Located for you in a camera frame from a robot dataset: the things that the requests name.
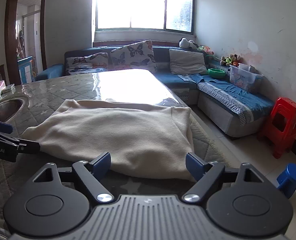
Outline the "cream garment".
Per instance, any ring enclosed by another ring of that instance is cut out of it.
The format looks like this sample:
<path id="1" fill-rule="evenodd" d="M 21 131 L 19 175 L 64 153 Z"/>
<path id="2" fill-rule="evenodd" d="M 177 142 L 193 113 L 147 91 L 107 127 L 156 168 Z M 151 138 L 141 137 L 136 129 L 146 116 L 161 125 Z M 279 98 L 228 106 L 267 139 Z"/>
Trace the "cream garment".
<path id="1" fill-rule="evenodd" d="M 189 180 L 185 156 L 194 151 L 190 113 L 188 107 L 66 100 L 22 137 L 59 159 L 91 161 L 108 152 L 115 172 Z"/>

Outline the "round black induction cooktop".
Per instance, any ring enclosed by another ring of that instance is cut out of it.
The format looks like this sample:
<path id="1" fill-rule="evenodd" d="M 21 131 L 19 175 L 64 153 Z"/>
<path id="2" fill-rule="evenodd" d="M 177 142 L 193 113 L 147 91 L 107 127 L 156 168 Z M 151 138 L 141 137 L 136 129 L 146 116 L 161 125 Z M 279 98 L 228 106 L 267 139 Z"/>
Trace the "round black induction cooktop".
<path id="1" fill-rule="evenodd" d="M 25 100 L 12 98 L 0 101 L 0 121 L 7 122 L 13 118 L 25 105 Z"/>

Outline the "quilted green table cover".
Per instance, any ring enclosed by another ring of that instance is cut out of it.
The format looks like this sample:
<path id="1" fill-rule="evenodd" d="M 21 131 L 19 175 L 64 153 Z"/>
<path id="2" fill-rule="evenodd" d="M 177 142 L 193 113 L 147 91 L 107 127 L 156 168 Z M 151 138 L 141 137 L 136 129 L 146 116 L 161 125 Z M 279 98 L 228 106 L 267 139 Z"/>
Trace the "quilted green table cover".
<path id="1" fill-rule="evenodd" d="M 231 164 L 207 125 L 145 70 L 83 74 L 16 89 L 24 101 L 11 120 L 14 137 L 40 151 L 0 160 L 0 238 L 8 237 L 5 202 L 43 165 L 69 166 L 109 152 L 103 183 L 120 194 L 178 194 L 191 185 L 185 155 Z"/>

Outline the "blue cardboard box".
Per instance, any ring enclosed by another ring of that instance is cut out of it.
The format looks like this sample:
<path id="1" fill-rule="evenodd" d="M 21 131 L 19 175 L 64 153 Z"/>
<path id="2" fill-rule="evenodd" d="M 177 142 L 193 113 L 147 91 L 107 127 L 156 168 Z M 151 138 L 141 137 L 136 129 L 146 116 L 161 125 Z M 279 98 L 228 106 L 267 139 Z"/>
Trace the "blue cardboard box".
<path id="1" fill-rule="evenodd" d="M 17 61 L 20 80 L 22 84 L 31 83 L 34 81 L 33 71 L 32 71 L 32 62 L 33 62 L 32 56 L 29 56 Z"/>

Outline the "blue corner sofa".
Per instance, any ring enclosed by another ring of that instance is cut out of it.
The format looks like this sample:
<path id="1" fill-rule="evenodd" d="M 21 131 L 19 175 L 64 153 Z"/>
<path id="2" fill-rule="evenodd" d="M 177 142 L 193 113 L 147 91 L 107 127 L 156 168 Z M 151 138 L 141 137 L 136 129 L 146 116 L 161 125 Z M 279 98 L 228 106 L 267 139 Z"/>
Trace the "blue corner sofa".
<path id="1" fill-rule="evenodd" d="M 268 111 L 252 111 L 213 85 L 185 82 L 170 72 L 169 47 L 155 46 L 158 71 L 154 76 L 171 89 L 187 105 L 197 105 L 226 135 L 234 138 L 254 134 L 263 125 Z"/>

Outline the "blue plastic cup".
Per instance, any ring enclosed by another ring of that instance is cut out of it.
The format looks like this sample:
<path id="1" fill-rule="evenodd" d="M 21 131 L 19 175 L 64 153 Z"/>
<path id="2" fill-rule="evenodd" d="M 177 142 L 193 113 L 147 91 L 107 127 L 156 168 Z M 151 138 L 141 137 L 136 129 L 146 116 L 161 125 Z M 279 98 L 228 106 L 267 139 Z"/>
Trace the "blue plastic cup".
<path id="1" fill-rule="evenodd" d="M 296 164 L 287 164 L 284 171 L 277 177 L 278 189 L 288 199 L 296 191 Z"/>

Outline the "small butterfly print pillow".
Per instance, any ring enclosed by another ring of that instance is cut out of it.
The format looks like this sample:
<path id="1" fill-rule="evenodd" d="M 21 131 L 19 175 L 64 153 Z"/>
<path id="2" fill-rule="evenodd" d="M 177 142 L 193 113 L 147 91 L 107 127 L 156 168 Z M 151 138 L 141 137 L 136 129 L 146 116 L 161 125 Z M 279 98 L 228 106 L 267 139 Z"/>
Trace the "small butterfly print pillow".
<path id="1" fill-rule="evenodd" d="M 108 70 L 108 53 L 95 53 L 88 56 L 73 56 L 66 59 L 65 68 L 69 75 L 90 74 Z"/>

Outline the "green plastic bowl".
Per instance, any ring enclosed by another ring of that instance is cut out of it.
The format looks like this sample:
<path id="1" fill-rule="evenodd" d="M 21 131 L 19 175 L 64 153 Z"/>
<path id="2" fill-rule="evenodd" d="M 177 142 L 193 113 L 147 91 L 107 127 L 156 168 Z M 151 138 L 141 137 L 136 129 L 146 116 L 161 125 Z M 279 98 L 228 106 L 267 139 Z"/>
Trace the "green plastic bowl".
<path id="1" fill-rule="evenodd" d="M 209 68 L 208 75 L 214 79 L 224 79 L 226 76 L 226 72 L 217 68 Z"/>

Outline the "clear plastic storage box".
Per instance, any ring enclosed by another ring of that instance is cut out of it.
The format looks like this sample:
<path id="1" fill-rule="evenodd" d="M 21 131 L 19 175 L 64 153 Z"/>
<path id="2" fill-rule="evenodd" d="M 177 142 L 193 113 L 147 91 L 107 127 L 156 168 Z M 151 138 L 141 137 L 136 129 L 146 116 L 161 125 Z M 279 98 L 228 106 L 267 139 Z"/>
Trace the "clear plastic storage box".
<path id="1" fill-rule="evenodd" d="M 230 83 L 249 93 L 255 94 L 259 91 L 263 77 L 262 74 L 230 66 Z"/>

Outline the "grey plain cushion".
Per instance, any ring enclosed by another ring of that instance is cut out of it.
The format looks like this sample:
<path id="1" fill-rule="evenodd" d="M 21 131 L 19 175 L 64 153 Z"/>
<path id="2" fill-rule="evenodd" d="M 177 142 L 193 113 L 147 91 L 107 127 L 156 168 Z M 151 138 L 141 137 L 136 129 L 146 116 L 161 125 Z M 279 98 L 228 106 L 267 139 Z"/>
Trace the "grey plain cushion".
<path id="1" fill-rule="evenodd" d="M 201 74 L 206 75 L 204 55 L 199 52 L 169 49 L 170 70 L 172 74 Z"/>

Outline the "colourful plush toy pile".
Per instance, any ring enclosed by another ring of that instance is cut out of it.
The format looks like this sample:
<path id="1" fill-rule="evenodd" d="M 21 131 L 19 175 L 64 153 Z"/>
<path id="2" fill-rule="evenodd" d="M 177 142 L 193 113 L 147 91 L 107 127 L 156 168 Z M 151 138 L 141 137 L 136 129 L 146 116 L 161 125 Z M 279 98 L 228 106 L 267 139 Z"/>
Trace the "colourful plush toy pile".
<path id="1" fill-rule="evenodd" d="M 237 54 L 230 54 L 228 57 L 221 57 L 220 60 L 220 65 L 221 66 L 234 66 L 234 67 L 238 67 L 239 66 L 239 62 L 241 61 L 241 56 L 237 55 Z"/>

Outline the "large butterfly print pillow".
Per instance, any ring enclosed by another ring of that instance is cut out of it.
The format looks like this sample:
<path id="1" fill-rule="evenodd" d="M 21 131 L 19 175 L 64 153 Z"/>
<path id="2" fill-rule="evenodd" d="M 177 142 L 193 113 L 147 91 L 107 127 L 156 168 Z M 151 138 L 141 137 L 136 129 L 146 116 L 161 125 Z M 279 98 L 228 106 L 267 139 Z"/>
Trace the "large butterfly print pillow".
<path id="1" fill-rule="evenodd" d="M 145 69 L 151 73 L 157 70 L 151 40 L 129 44 L 110 52 L 110 70 Z"/>

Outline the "black white plush toy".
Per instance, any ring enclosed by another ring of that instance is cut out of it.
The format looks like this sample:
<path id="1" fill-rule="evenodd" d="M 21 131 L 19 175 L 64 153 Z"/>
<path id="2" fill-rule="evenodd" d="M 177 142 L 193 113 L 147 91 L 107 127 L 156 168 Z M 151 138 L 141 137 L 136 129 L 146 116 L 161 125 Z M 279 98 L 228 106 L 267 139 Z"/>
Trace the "black white plush toy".
<path id="1" fill-rule="evenodd" d="M 187 40 L 186 38 L 181 38 L 179 41 L 179 47 L 182 49 L 192 49 L 197 50 L 198 45 L 193 40 Z"/>

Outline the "dark wooden door frame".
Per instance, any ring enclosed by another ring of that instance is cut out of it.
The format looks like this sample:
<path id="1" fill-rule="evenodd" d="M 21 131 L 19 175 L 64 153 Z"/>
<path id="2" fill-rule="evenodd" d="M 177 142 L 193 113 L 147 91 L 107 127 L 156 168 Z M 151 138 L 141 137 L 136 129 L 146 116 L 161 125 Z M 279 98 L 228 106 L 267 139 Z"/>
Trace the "dark wooden door frame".
<path id="1" fill-rule="evenodd" d="M 4 45 L 10 84 L 20 85 L 17 61 L 32 56 L 34 80 L 46 70 L 45 50 L 46 0 L 6 0 Z"/>

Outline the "window with green frame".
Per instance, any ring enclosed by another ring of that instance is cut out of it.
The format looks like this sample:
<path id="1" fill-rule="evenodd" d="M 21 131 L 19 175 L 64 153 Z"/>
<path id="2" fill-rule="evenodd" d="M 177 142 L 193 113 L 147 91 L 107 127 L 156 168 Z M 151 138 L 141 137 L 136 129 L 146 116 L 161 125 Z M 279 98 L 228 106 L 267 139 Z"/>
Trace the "window with green frame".
<path id="1" fill-rule="evenodd" d="M 195 0 L 93 0 L 96 30 L 194 32 Z"/>

